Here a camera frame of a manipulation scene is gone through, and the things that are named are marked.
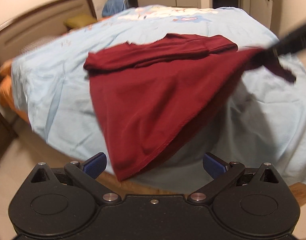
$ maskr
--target orange pillow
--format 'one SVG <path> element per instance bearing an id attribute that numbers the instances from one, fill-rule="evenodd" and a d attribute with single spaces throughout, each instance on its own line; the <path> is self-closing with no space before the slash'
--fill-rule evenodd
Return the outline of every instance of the orange pillow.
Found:
<path id="1" fill-rule="evenodd" d="M 2 106 L 9 106 L 15 111 L 25 122 L 29 123 L 28 115 L 15 108 L 13 94 L 12 94 L 12 79 L 10 75 L 3 78 L 0 83 L 0 102 Z"/>
<path id="2" fill-rule="evenodd" d="M 0 76 L 6 77 L 7 75 L 11 76 L 11 66 L 13 59 L 9 59 L 3 63 L 0 67 Z"/>

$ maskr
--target wooden bed frame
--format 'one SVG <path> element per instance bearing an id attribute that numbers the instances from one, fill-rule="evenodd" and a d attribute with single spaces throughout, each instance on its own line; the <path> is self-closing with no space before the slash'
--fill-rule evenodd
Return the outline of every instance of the wooden bed frame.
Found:
<path id="1" fill-rule="evenodd" d="M 18 56 L 26 44 L 43 36 L 67 32 L 64 20 L 80 13 L 96 18 L 92 0 L 56 0 L 1 24 L 0 66 Z"/>

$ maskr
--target dark red cloth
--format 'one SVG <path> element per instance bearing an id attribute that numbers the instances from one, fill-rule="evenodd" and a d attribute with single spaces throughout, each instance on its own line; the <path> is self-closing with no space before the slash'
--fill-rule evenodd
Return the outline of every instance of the dark red cloth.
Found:
<path id="1" fill-rule="evenodd" d="M 84 68 L 117 179 L 170 158 L 214 117 L 244 70 L 264 63 L 263 49 L 236 51 L 220 35 L 167 34 L 89 53 Z M 278 61 L 266 67 L 293 81 Z"/>

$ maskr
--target blue gripper pad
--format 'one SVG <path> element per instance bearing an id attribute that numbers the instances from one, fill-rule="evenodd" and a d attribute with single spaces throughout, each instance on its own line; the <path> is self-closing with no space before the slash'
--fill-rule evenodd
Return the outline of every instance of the blue gripper pad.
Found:
<path id="1" fill-rule="evenodd" d="M 213 179 L 226 172 L 225 165 L 219 163 L 207 153 L 204 154 L 203 168 Z"/>
<path id="2" fill-rule="evenodd" d="M 81 164 L 84 173 L 96 179 L 106 169 L 107 159 L 104 153 L 98 153 Z"/>

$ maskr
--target blue cloth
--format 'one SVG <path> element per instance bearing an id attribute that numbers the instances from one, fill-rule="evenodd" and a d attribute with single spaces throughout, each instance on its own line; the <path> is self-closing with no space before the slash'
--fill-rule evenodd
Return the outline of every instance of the blue cloth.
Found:
<path id="1" fill-rule="evenodd" d="M 102 17 L 113 16 L 129 7 L 128 0 L 108 0 L 104 5 Z"/>
<path id="2" fill-rule="evenodd" d="M 28 111 L 32 129 L 49 145 L 74 159 L 105 152 L 106 171 L 114 173 L 83 64 L 90 51 L 123 42 L 154 42 L 166 33 L 220 34 L 239 49 L 278 41 L 241 9 L 131 8 L 17 57 L 12 64 L 15 105 Z M 214 119 L 170 160 L 134 180 L 192 192 L 211 180 L 202 166 L 204 153 L 210 151 L 247 167 L 271 162 L 288 184 L 306 183 L 306 71 L 297 57 L 280 57 L 280 62 L 297 76 L 295 85 L 264 67 L 246 72 L 219 120 Z"/>

